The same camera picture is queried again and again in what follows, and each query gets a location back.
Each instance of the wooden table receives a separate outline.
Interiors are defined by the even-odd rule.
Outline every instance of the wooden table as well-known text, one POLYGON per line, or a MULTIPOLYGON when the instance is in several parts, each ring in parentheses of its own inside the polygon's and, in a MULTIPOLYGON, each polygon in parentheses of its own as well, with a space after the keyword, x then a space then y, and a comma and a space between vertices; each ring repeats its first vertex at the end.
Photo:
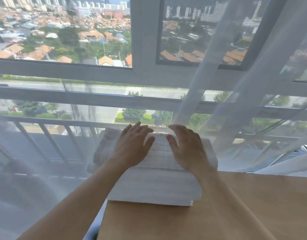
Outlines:
MULTIPOLYGON (((278 240, 307 239, 307 178, 221 172, 278 240)), ((207 197, 192 207, 108 201, 98 239, 223 239, 207 197)))

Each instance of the stack of white cloth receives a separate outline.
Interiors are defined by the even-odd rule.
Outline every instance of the stack of white cloth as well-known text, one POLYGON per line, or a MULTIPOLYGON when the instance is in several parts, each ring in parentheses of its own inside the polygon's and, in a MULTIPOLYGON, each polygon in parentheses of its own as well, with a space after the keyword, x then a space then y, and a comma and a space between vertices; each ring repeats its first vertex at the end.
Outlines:
MULTIPOLYGON (((122 130, 106 128, 88 171, 94 172, 112 154, 122 130)), ((173 158, 166 134, 150 133, 156 138, 145 159, 128 169, 108 195, 108 200, 152 203, 172 206, 191 206, 201 197, 196 178, 185 171, 173 158)), ((208 139, 202 140, 210 163, 218 161, 208 139)))

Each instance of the person's left arm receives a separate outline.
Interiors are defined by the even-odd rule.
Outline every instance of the person's left arm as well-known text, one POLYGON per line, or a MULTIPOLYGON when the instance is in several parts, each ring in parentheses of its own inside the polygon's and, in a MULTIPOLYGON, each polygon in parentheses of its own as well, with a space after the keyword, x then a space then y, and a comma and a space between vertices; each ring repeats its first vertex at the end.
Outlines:
POLYGON ((154 143, 147 125, 128 125, 122 132, 111 158, 52 211, 24 232, 18 240, 81 240, 105 199, 122 174, 137 165, 154 143))

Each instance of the window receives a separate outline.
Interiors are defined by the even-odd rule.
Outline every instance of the window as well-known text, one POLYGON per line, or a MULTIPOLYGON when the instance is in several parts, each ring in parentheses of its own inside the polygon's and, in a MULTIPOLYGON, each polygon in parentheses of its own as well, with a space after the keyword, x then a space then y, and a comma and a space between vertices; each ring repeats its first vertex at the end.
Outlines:
POLYGON ((130 0, 0 0, 0 59, 130 68, 130 0))
MULTIPOLYGON (((259 53, 267 34, 260 37, 262 31, 258 28, 270 1, 253 1, 242 26, 236 27, 237 35, 228 47, 223 65, 242 65, 249 48, 253 49, 252 40, 256 40, 259 46, 254 52, 259 53)), ((227 6, 228 0, 163 0, 160 4, 157 64, 197 66, 203 60, 227 6)))

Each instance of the sheer curtain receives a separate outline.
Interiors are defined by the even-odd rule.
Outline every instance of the sheer curtain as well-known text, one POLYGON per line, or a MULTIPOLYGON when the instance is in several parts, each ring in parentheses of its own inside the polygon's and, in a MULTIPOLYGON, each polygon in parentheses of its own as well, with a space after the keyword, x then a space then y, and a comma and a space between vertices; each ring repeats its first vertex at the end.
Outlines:
MULTIPOLYGON (((216 82, 217 68, 237 36, 253 0, 226 0, 224 3, 226 9, 202 62, 194 76, 188 78, 191 79, 189 90, 184 89, 188 93, 178 111, 173 113, 172 123, 190 126, 189 121, 205 91, 216 82)), ((307 0, 289 0, 256 61, 247 71, 241 72, 233 91, 228 91, 226 99, 217 104, 212 115, 194 128, 201 137, 211 139, 220 171, 307 177, 307 153, 300 150, 307 144, 307 97, 283 92, 284 88, 306 84, 306 74, 307 0), (281 106, 277 101, 284 97, 288 97, 287 103, 281 106)), ((63 81, 63 89, 74 90, 68 80, 63 81)), ((84 89, 84 92, 95 92, 92 84, 86 84, 84 89)), ((161 96, 163 90, 156 88, 154 96, 161 96)), ((146 89, 141 89, 139 95, 153 96, 146 89)), ((98 122, 96 107, 68 106, 73 120, 98 122)), ((80 153, 90 159, 97 145, 92 137, 97 137, 101 130, 93 133, 81 126, 71 129, 83 145, 80 153)), ((46 140, 36 139, 47 153, 51 145, 44 144, 46 140)), ((65 149, 66 145, 69 147, 69 143, 64 143, 62 149, 77 159, 79 153, 72 146, 65 149)), ((15 239, 89 176, 87 161, 71 160, 68 165, 62 162, 53 166, 50 161, 37 153, 28 138, 0 116, 0 239, 15 239), (47 167, 52 167, 53 172, 59 170, 63 177, 46 173, 47 167)))

